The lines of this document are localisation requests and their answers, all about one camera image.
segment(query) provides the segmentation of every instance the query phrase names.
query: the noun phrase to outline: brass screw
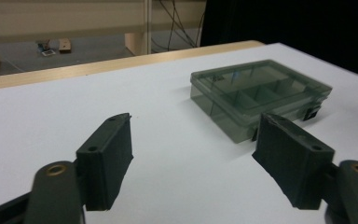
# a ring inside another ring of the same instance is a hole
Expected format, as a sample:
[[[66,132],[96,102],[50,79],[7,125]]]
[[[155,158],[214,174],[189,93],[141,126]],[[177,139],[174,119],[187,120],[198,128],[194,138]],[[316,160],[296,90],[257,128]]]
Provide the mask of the brass screw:
[[[63,172],[65,172],[65,170],[66,170],[66,166],[64,166],[64,165],[61,165],[61,164],[53,165],[47,169],[46,175],[48,175],[48,176],[60,175]]]

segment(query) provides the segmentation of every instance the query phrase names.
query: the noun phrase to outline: plastic storage box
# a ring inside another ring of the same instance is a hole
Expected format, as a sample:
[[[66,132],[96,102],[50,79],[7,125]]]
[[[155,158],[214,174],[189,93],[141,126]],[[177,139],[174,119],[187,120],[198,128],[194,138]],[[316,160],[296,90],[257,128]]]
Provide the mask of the plastic storage box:
[[[235,142],[255,138],[261,113],[315,117],[332,88],[272,60],[191,74],[191,99]]]

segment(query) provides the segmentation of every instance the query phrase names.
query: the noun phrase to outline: black curtain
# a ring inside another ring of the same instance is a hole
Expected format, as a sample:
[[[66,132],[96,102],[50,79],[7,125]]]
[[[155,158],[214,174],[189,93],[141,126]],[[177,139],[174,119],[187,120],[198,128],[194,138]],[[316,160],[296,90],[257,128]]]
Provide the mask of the black curtain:
[[[200,44],[283,43],[358,73],[358,0],[208,0]]]

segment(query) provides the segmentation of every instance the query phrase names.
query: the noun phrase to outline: cable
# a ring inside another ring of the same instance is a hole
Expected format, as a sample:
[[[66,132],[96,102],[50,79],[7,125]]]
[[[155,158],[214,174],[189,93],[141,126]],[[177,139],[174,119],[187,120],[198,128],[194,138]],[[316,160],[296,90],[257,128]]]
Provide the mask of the cable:
[[[198,46],[198,43],[199,43],[200,29],[201,29],[201,25],[202,25],[204,17],[205,17],[205,11],[202,13],[202,16],[201,16],[201,20],[200,20],[200,24],[199,24],[199,31],[197,32],[196,46]]]
[[[157,47],[159,47],[161,49],[168,50],[166,47],[163,47],[160,44],[158,44],[153,38],[152,38],[152,43],[155,44]]]
[[[172,14],[170,13],[170,11],[165,7],[165,5],[161,2],[161,0],[159,0],[159,3],[160,3],[161,6],[164,8],[164,10],[167,12],[167,14],[171,17],[172,22],[174,22],[174,23],[176,24],[176,26],[186,35],[187,40],[185,40],[184,38],[182,38],[182,39],[185,41],[185,43],[187,43],[188,45],[190,45],[192,48],[195,48],[195,46],[194,46],[194,41],[193,41],[193,43],[188,41],[188,39],[189,39],[190,37],[187,35],[187,33],[186,33],[186,31],[185,31],[183,25],[181,25],[179,22],[177,22],[177,21],[175,20],[175,18],[173,17],[173,15],[172,15]],[[173,14],[174,14],[174,15],[177,15],[177,13],[175,13],[175,11],[176,11],[175,9],[176,9],[176,6],[174,6]]]
[[[179,21],[179,24],[180,24],[182,32],[185,34],[188,42],[191,43],[191,47],[195,48],[196,43],[194,43],[193,39],[191,39],[191,37],[187,34],[187,32],[185,30],[185,26],[182,24],[182,21],[180,20],[179,13],[178,13],[178,11],[176,9],[175,0],[172,0],[172,3],[173,3],[173,10],[176,12],[176,17],[178,18],[178,21]]]
[[[177,31],[175,31],[175,30],[173,30],[185,43],[187,43],[188,45],[190,45],[190,47],[192,47],[192,48],[195,48],[193,45],[191,45],[191,43],[188,43],[187,42],[187,40],[184,38],[184,37],[182,37],[182,35],[181,34],[179,34]]]
[[[171,44],[171,38],[172,38],[173,25],[174,25],[174,22],[175,22],[175,11],[176,10],[173,10],[171,33],[170,33],[170,38],[168,39],[168,47],[167,47],[168,51],[170,51],[170,44]]]

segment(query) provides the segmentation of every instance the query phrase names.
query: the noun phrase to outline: white table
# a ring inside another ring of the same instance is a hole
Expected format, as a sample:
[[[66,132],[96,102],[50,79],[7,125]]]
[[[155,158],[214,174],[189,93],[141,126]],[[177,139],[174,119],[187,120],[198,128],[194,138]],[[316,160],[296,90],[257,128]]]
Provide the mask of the white table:
[[[0,89],[0,204],[29,191],[35,172],[73,161],[108,117],[130,112],[134,160],[111,211],[88,223],[324,223],[292,208],[252,158],[190,100],[194,71],[272,59],[333,87],[315,119],[297,124],[358,160],[358,76],[281,44]]]

